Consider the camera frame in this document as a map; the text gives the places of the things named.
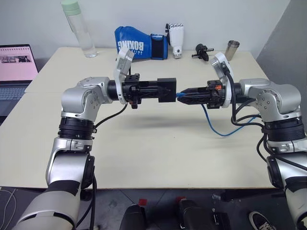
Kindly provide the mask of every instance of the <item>laptop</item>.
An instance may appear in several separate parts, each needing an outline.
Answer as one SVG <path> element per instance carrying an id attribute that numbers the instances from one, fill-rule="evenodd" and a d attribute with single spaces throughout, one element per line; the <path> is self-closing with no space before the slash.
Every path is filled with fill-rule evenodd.
<path id="1" fill-rule="evenodd" d="M 29 44 L 0 46 L 0 124 L 37 74 Z"/>

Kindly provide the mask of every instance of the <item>green bottle cap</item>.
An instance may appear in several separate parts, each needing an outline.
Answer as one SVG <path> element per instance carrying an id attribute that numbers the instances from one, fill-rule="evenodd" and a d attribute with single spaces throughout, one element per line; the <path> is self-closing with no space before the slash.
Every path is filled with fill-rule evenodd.
<path id="1" fill-rule="evenodd" d="M 61 5 L 66 16 L 73 16 L 81 13 L 77 0 L 63 0 Z"/>

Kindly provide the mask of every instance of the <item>water bottle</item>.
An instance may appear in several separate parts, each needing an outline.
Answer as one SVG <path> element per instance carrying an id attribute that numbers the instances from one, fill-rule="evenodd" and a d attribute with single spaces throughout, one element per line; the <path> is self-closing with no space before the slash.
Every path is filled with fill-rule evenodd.
<path id="1" fill-rule="evenodd" d="M 71 30 L 76 35 L 84 55 L 87 58 L 96 57 L 97 51 L 82 17 L 77 0 L 64 0 L 61 2 L 61 5 Z"/>

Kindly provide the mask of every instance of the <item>laptop keyboard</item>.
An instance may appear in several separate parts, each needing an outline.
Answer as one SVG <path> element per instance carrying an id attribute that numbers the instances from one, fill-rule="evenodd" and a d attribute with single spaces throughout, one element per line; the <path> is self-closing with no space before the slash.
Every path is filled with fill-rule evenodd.
<path id="1" fill-rule="evenodd" d="M 0 88 L 0 100 L 19 100 L 25 88 Z"/>

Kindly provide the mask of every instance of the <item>shoe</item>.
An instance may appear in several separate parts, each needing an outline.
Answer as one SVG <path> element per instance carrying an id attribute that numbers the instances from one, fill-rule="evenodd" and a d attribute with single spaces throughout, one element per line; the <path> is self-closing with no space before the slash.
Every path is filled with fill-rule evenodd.
<path id="1" fill-rule="evenodd" d="M 248 217 L 254 230 L 276 230 L 268 219 L 259 212 L 251 212 Z"/>

